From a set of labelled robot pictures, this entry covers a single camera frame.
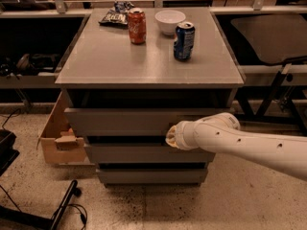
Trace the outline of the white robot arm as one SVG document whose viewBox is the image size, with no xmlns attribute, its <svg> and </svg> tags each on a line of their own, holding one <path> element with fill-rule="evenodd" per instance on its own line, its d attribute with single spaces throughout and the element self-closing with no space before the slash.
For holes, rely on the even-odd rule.
<svg viewBox="0 0 307 230">
<path fill-rule="evenodd" d="M 240 130 L 230 113 L 181 121 L 166 134 L 166 143 L 179 150 L 202 149 L 234 155 L 280 173 L 307 179 L 307 138 Z"/>
</svg>

